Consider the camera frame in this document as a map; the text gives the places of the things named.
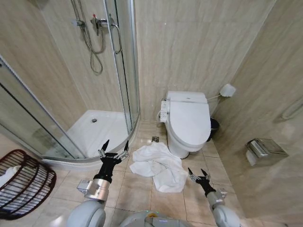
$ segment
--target beige wall tile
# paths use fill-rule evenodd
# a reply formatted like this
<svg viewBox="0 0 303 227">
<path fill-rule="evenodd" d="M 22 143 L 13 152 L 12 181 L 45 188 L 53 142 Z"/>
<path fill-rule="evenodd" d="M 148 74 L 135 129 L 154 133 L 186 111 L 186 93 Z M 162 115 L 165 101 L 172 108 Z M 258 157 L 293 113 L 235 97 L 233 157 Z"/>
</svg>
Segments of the beige wall tile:
<svg viewBox="0 0 303 227">
<path fill-rule="evenodd" d="M 20 144 L 12 141 L 8 137 L 0 133 L 0 158 L 15 149 L 23 150 L 24 148 Z"/>
<path fill-rule="evenodd" d="M 214 115 L 221 125 L 214 143 L 246 217 L 303 223 L 303 197 L 297 196 L 303 187 L 303 114 L 280 118 L 303 96 L 302 7 L 299 0 L 276 2 L 232 82 L 235 96 Z M 245 144 L 253 138 L 274 139 L 289 157 L 250 167 Z"/>
<path fill-rule="evenodd" d="M 155 119 L 168 90 L 217 95 L 232 80 L 274 2 L 137 1 L 142 119 Z"/>
<path fill-rule="evenodd" d="M 39 0 L 37 3 L 87 109 L 122 112 L 122 99 L 107 28 L 104 29 L 104 52 L 98 54 L 103 64 L 103 72 L 97 75 L 90 68 L 90 52 L 80 29 L 71 23 L 75 18 L 71 2 Z M 93 14 L 98 18 L 106 18 L 103 2 L 82 1 L 82 6 L 93 48 L 99 51 L 102 46 L 101 35 L 96 35 L 89 20 Z"/>
<path fill-rule="evenodd" d="M 86 107 L 38 5 L 5 0 L 0 14 L 2 56 L 67 130 Z"/>
</svg>

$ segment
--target toilet seat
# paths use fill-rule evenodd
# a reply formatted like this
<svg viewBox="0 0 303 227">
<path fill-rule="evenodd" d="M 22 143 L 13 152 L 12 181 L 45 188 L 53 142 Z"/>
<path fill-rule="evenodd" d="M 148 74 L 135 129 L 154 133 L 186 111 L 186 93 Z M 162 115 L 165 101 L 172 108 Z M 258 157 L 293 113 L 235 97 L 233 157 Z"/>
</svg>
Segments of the toilet seat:
<svg viewBox="0 0 303 227">
<path fill-rule="evenodd" d="M 200 147 L 211 131 L 207 100 L 171 100 L 168 126 L 173 137 L 188 148 Z"/>
</svg>

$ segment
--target shower enclosure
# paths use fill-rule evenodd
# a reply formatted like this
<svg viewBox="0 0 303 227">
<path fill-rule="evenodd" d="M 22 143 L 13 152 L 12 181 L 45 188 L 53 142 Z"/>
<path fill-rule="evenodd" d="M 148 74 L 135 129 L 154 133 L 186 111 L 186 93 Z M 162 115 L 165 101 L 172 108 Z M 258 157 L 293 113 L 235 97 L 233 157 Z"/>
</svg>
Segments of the shower enclosure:
<svg viewBox="0 0 303 227">
<path fill-rule="evenodd" d="M 133 0 L 4 0 L 0 14 L 1 133 L 56 161 L 121 149 L 140 115 Z"/>
</svg>

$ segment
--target toilet tank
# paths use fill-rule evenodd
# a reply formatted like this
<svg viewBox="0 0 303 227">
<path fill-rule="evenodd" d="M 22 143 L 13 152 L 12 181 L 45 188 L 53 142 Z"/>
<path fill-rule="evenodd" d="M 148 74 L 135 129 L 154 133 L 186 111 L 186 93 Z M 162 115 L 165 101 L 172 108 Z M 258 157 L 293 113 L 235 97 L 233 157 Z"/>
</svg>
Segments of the toilet tank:
<svg viewBox="0 0 303 227">
<path fill-rule="evenodd" d="M 190 92 L 190 91 L 168 91 L 167 99 L 171 101 L 186 101 L 186 102 L 206 102 L 207 99 L 202 92 Z"/>
</svg>

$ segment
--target laundry basket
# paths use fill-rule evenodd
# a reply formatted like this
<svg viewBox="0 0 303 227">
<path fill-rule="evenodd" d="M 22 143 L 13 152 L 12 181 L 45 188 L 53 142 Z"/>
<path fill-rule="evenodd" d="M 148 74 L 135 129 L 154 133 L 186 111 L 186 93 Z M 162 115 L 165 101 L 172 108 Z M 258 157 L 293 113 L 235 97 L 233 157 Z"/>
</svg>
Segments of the laundry basket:
<svg viewBox="0 0 303 227">
<path fill-rule="evenodd" d="M 22 150 L 0 159 L 0 218 L 18 219 L 37 208 L 51 193 L 56 173 Z"/>
</svg>

